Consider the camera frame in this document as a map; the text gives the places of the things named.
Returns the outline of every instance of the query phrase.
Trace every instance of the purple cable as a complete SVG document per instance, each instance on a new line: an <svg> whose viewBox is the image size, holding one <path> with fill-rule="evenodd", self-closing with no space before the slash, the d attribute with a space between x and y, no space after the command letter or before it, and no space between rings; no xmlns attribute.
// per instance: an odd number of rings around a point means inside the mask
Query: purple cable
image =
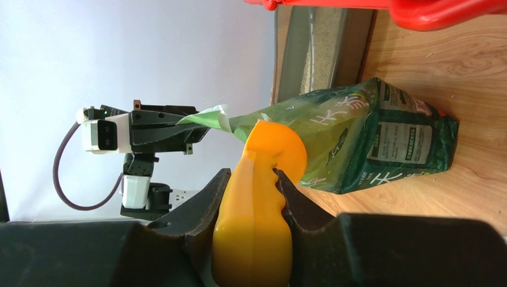
<svg viewBox="0 0 507 287"><path fill-rule="evenodd" d="M53 185L54 185L54 189L56 190L56 194L58 194L60 199L66 205L68 205L69 207L76 209L76 210L88 211L88 210L93 210L93 209L97 209L99 207L102 207L111 199L111 197L114 195L114 193L116 192L116 190L118 189L118 187L121 184L121 181L123 179L123 173L120 173L120 175L118 176L118 179L116 180L116 183L114 184L114 186L113 186L111 192L108 194L108 196L104 200L102 200L101 202L99 202L95 205L80 206L80 205L73 203L65 196L65 194L63 193L62 187L60 186L60 179L58 178L58 169L60 167L60 160L62 159L63 151L65 150L65 147L67 146L67 144L71 140L71 137L78 130L79 126L80 126L80 124L78 124L77 122L75 122L72 125L71 129L67 132L67 134L65 135L65 137L62 140L62 143L58 147L58 150L56 151L56 155L54 156L54 161L53 161Z"/></svg>

